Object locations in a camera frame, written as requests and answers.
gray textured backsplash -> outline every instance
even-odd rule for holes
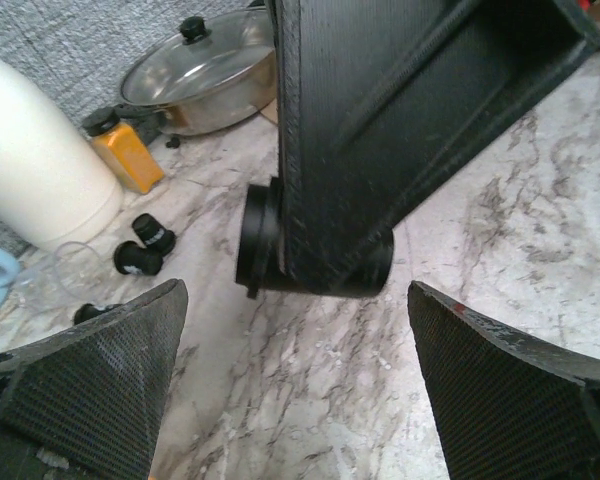
[[[33,80],[78,125],[116,98],[121,76],[191,15],[213,17],[247,0],[0,0],[0,58]],[[0,222],[0,246],[27,244]]]

white jug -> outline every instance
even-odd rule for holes
[[[0,60],[0,219],[51,251],[115,217],[122,188],[60,109]]]

stainless steel pot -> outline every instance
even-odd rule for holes
[[[160,130],[199,135],[233,125],[276,96],[273,28],[264,8],[205,22],[187,18],[180,34],[154,46],[120,83],[123,118],[156,113]]]

marble countertop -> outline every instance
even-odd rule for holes
[[[143,212],[178,235],[157,277],[112,271],[107,299],[174,277],[189,290],[158,479],[448,478],[409,327],[413,279],[600,358],[600,53],[395,229],[373,299],[252,301],[234,284],[246,186],[276,173],[276,135],[254,118],[178,150],[159,139],[169,178],[128,193],[91,242],[110,255]],[[74,310],[32,317],[10,297],[0,351],[70,327]]]

orange spice bottle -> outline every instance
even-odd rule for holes
[[[112,107],[99,108],[82,122],[93,137],[91,145],[107,166],[129,190],[149,193],[164,177],[164,171],[153,159],[138,134]]]

